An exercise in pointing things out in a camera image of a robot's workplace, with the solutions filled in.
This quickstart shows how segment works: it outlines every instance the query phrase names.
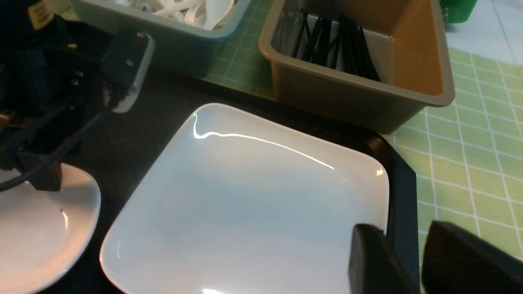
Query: black cable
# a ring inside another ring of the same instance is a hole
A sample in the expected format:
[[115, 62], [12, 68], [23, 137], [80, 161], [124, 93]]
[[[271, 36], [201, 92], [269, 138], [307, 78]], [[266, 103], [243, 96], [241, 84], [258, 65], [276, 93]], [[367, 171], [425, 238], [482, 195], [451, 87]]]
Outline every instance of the black cable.
[[51, 164], [59, 161], [78, 141], [87, 134], [87, 132], [93, 128], [96, 124], [98, 124], [100, 121], [104, 120], [107, 116], [109, 116], [112, 113], [112, 110], [118, 106], [120, 101], [122, 99], [117, 99], [117, 97], [111, 98], [111, 101], [109, 102], [109, 105], [107, 105], [102, 112], [97, 114], [95, 117], [93, 117], [88, 123], [86, 123], [81, 129], [79, 129], [76, 133], [74, 133], [72, 136], [66, 138], [62, 145], [58, 147], [53, 153], [51, 153], [47, 160], [37, 167], [33, 168], [32, 170], [25, 172], [15, 178], [12, 178], [10, 180], [7, 180], [3, 183], [0, 183], [0, 192], [3, 192], [5, 190], [9, 190], [11, 188], [14, 188], [25, 181], [28, 181], [32, 179], [35, 176], [38, 176], [41, 172], [43, 172], [46, 168], [51, 166]]

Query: white round plate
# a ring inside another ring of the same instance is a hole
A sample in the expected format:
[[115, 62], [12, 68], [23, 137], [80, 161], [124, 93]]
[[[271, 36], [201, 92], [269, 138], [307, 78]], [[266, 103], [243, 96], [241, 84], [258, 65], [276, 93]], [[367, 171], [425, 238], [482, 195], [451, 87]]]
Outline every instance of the white round plate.
[[[100, 189], [86, 172], [62, 164], [60, 192], [22, 184], [0, 193], [0, 293], [35, 293], [76, 263], [93, 235]], [[0, 182], [17, 172], [0, 171]]]

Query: screw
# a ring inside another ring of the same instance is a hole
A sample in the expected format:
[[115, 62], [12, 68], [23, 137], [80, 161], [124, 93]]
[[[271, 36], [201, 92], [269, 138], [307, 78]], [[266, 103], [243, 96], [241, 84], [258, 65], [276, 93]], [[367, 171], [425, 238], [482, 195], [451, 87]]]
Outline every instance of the screw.
[[67, 48], [71, 51], [74, 51], [76, 48], [78, 48], [78, 45], [76, 45], [75, 43], [71, 43], [67, 45]]

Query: gray plastic bin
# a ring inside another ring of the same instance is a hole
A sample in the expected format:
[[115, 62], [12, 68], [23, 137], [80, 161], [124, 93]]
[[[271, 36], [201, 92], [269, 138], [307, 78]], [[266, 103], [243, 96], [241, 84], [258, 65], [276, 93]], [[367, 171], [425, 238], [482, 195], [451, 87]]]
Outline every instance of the gray plastic bin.
[[238, 28], [251, 0], [238, 0], [225, 26], [218, 30], [195, 28], [108, 0], [71, 0], [78, 18], [104, 31], [134, 27], [156, 42], [152, 64], [170, 71], [204, 77], [223, 41]]

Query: green grid mat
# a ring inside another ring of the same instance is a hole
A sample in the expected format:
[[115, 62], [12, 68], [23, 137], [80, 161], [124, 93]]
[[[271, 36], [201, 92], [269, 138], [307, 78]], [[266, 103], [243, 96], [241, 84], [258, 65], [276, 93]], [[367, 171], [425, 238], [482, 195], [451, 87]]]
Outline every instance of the green grid mat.
[[[253, 0], [205, 80], [272, 99], [258, 51], [270, 0]], [[385, 136], [417, 174], [420, 261], [432, 220], [523, 259], [523, 68], [449, 49], [456, 100]]]

